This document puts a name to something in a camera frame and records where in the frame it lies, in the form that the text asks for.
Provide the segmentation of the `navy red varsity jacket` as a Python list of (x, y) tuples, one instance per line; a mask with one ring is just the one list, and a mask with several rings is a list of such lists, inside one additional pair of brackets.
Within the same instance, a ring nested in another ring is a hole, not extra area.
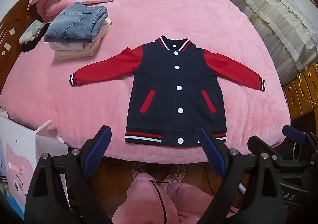
[(125, 141), (165, 147), (199, 146), (198, 132), (208, 126), (226, 141), (227, 126), (218, 78), (265, 90), (265, 81), (247, 66), (190, 40), (161, 36), (135, 49), (127, 48), (70, 75), (72, 86), (134, 75)]

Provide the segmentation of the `folded cream clothes stack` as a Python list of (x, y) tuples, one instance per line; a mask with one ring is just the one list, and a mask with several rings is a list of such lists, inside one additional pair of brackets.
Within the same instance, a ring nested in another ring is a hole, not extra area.
[(112, 19), (106, 18), (91, 43), (59, 43), (49, 42), (49, 47), (54, 50), (54, 57), (59, 60), (67, 60), (81, 57), (92, 57), (95, 55), (101, 40), (111, 30)]

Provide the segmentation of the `wooden drawer cabinet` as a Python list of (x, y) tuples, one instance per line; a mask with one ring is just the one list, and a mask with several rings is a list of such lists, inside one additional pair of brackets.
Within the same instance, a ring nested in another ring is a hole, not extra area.
[(317, 109), (317, 63), (305, 70), (283, 87), (291, 120)]

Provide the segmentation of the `white pink cartoon box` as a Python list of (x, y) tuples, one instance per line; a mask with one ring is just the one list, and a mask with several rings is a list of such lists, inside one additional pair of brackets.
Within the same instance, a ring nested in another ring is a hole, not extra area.
[(43, 153), (63, 156), (68, 146), (60, 135), (50, 128), (51, 120), (36, 130), (9, 119), (1, 109), (1, 192), (22, 219), (26, 197), (36, 165)]

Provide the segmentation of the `pink pajama legs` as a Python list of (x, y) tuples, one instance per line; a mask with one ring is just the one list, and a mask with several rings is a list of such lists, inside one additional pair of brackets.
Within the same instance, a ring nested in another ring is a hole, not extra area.
[(148, 173), (145, 163), (135, 162), (126, 201), (115, 211), (113, 223), (198, 223), (213, 196), (182, 182), (185, 165), (172, 165), (162, 182)]

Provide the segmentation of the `folded blue denim jeans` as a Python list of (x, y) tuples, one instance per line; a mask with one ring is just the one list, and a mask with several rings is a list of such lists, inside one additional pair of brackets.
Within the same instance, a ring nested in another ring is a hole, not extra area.
[(89, 7), (76, 2), (51, 22), (44, 35), (44, 42), (92, 43), (107, 17), (105, 6)]

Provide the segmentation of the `grey lace covered furniture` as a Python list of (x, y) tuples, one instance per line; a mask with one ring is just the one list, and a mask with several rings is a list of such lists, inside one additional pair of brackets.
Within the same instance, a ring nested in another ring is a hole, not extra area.
[(282, 84), (317, 61), (317, 7), (310, 0), (232, 0), (263, 40)]

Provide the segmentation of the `grey plush toy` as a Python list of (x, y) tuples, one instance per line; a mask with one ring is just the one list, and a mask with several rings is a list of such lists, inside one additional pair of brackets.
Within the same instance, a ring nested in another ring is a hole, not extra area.
[(35, 20), (33, 21), (27, 28), (26, 30), (23, 32), (23, 34), (20, 36), (19, 38), (19, 43), (21, 45), (34, 41), (40, 34), (40, 32), (42, 31), (42, 29), (44, 28), (45, 24)]

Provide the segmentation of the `brown wooden headboard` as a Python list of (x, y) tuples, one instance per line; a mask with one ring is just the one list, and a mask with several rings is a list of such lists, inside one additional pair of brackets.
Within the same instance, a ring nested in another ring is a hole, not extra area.
[(19, 0), (1, 20), (0, 86), (3, 87), (15, 61), (21, 53), (19, 38), (35, 20), (42, 21), (35, 5)]

